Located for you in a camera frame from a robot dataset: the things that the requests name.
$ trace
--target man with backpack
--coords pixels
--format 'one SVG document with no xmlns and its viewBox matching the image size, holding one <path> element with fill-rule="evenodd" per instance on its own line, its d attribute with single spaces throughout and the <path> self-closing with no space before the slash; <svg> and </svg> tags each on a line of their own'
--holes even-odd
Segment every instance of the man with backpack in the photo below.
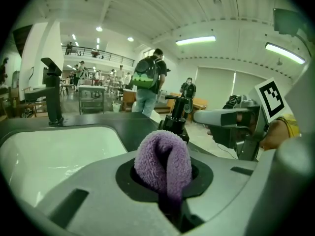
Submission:
<svg viewBox="0 0 315 236">
<path fill-rule="evenodd" d="M 131 79 L 137 86 L 135 112 L 142 112 L 148 117 L 156 105 L 158 90 L 164 84 L 167 74 L 166 64 L 162 58 L 163 51 L 156 49 L 153 56 L 146 57 L 137 64 Z"/>
</svg>

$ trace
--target black countertop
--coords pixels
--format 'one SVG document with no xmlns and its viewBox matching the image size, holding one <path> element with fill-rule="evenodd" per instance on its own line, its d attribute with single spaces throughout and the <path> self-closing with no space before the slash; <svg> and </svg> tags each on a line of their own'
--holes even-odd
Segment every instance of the black countertop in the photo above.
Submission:
<svg viewBox="0 0 315 236">
<path fill-rule="evenodd" d="M 114 129 L 128 152 L 137 150 L 142 140 L 152 131 L 157 130 L 158 123 L 142 113 L 105 113 L 65 117 L 59 126 L 50 126 L 48 118 L 17 118 L 0 122 L 0 146 L 4 141 L 20 132 L 38 130 L 79 128 L 80 126 L 107 126 Z M 209 154 L 202 148 L 188 143 L 191 150 Z"/>
</svg>

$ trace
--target fuzzy fabric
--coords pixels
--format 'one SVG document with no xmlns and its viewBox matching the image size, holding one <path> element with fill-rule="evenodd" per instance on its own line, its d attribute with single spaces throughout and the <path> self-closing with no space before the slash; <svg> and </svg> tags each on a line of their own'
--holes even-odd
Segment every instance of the fuzzy fabric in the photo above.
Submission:
<svg viewBox="0 0 315 236">
<path fill-rule="evenodd" d="M 134 168 L 147 186 L 181 202 L 182 190 L 191 180 L 191 161 L 186 143 L 174 133 L 154 131 L 140 144 Z"/>
</svg>

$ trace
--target white bucket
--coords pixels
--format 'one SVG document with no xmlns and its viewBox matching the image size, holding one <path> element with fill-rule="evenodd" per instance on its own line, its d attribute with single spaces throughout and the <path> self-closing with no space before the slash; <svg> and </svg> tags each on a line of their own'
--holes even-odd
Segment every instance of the white bucket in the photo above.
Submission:
<svg viewBox="0 0 315 236">
<path fill-rule="evenodd" d="M 119 103 L 113 103 L 113 111 L 114 113 L 118 113 L 120 109 L 120 104 Z"/>
</svg>

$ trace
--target black hair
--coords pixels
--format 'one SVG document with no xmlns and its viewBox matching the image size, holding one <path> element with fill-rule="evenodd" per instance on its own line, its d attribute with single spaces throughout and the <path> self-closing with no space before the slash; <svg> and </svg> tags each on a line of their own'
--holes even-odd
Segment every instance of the black hair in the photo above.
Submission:
<svg viewBox="0 0 315 236">
<path fill-rule="evenodd" d="M 163 55 L 163 51 L 159 48 L 155 49 L 154 53 L 153 54 L 156 54 L 156 55 Z"/>
</svg>

